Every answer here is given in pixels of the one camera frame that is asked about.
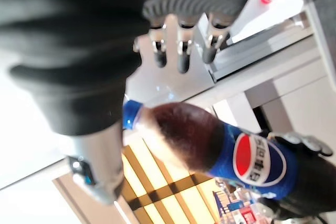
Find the pepsi logo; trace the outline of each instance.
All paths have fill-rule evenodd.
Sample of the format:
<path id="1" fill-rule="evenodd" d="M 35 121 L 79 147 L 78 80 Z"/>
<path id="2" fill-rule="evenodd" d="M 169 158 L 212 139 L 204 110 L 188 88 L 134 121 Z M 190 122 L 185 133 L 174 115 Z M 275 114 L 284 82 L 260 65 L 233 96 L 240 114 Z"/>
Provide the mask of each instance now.
<path id="1" fill-rule="evenodd" d="M 279 148 L 265 138 L 242 133 L 236 140 L 233 169 L 242 182 L 272 186 L 284 177 L 286 160 Z"/>

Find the blue bottle cap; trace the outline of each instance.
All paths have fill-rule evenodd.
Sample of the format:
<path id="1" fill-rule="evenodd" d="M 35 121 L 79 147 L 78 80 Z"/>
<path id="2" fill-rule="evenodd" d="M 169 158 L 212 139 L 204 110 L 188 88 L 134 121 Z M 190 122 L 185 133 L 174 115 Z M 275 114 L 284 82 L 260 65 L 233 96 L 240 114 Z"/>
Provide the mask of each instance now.
<path id="1" fill-rule="evenodd" d="M 126 102 L 122 108 L 123 118 L 122 118 L 122 127 L 123 129 L 133 129 L 133 123 L 138 114 L 140 108 L 143 106 L 142 103 L 129 100 Z"/>

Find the pepsi bottle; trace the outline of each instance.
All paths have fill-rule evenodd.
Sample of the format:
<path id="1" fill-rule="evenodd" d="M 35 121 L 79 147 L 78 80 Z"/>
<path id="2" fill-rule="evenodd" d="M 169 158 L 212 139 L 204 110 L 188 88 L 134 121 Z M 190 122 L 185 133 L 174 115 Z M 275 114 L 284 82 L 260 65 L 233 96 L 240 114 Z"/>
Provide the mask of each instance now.
<path id="1" fill-rule="evenodd" d="M 138 130 L 164 162 L 258 192 L 278 219 L 336 210 L 336 167 L 322 157 L 332 151 L 314 137 L 290 133 L 266 139 L 187 103 L 149 109 L 128 101 L 123 126 Z"/>

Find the plastic bottle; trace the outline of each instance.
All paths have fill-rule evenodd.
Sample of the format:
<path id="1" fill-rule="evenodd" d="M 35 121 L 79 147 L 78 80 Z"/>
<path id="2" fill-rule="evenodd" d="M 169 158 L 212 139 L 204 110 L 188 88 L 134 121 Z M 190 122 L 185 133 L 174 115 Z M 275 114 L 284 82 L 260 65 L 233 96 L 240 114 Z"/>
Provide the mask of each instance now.
<path id="1" fill-rule="evenodd" d="M 220 121 L 187 103 L 149 109 L 128 101 L 123 126 L 163 162 L 238 181 L 298 215 L 336 210 L 336 168 L 304 151 Z"/>

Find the dark sleeve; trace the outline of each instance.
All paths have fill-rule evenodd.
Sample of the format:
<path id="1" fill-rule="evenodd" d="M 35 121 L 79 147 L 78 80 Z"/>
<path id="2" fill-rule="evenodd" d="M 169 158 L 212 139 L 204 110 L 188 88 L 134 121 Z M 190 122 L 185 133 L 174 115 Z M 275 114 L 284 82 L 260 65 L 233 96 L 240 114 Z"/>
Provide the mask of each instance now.
<path id="1" fill-rule="evenodd" d="M 121 118 L 132 51 L 148 32 L 145 0 L 0 0 L 0 47 L 21 56 L 10 70 L 54 131 L 78 135 Z"/>

